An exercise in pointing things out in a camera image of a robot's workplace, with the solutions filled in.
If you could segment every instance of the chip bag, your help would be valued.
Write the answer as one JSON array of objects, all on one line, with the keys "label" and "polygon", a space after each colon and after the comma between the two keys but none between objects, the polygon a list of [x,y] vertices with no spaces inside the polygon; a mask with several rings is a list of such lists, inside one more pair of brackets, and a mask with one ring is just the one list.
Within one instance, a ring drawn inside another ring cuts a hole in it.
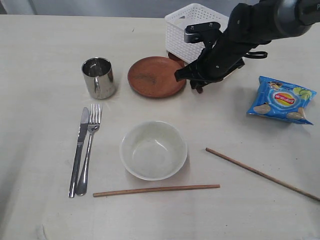
[{"label": "chip bag", "polygon": [[315,91],[265,76],[260,76],[259,82],[257,98],[248,114],[313,125],[306,119],[304,108],[317,94]]}]

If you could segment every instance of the fork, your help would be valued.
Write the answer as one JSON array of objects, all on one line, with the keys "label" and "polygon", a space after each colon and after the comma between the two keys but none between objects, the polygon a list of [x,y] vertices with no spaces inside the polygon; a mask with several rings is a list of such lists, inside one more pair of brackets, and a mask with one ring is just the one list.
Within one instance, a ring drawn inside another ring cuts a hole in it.
[{"label": "fork", "polygon": [[99,104],[91,104],[89,123],[88,123],[88,132],[89,132],[89,141],[86,149],[85,159],[79,178],[79,182],[76,187],[76,194],[78,196],[85,195],[87,193],[88,186],[88,170],[89,170],[89,160],[92,147],[92,141],[94,139],[94,134],[100,128],[102,109]]}]

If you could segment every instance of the knife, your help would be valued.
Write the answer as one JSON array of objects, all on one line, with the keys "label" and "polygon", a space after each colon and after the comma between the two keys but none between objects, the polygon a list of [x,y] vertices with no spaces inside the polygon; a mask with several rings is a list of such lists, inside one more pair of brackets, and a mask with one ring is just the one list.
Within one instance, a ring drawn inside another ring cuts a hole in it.
[{"label": "knife", "polygon": [[76,143],[76,151],[75,151],[73,170],[72,170],[71,182],[70,182],[70,188],[69,188],[69,198],[75,197],[78,175],[79,175],[79,168],[80,168],[80,161],[81,161],[82,147],[84,145],[84,141],[87,135],[88,122],[89,122],[89,110],[88,108],[84,107],[82,111],[81,121],[80,121],[78,141]]}]

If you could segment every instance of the silver cup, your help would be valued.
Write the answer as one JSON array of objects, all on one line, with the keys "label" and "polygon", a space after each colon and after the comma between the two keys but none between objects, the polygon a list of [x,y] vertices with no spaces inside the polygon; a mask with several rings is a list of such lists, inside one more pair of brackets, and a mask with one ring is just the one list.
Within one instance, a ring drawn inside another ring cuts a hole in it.
[{"label": "silver cup", "polygon": [[82,65],[86,87],[94,99],[106,99],[116,91],[111,63],[102,57],[94,57]]}]

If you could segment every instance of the white plastic basket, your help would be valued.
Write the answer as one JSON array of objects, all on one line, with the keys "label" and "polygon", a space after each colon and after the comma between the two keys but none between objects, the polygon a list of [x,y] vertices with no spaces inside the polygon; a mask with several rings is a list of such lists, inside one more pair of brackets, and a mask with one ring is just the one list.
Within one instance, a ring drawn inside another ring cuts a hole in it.
[{"label": "white plastic basket", "polygon": [[184,41],[185,28],[192,24],[202,24],[215,21],[221,24],[223,32],[229,18],[198,3],[192,3],[164,17],[166,21],[165,48],[186,63],[198,58],[205,47],[202,42],[186,43]]}]

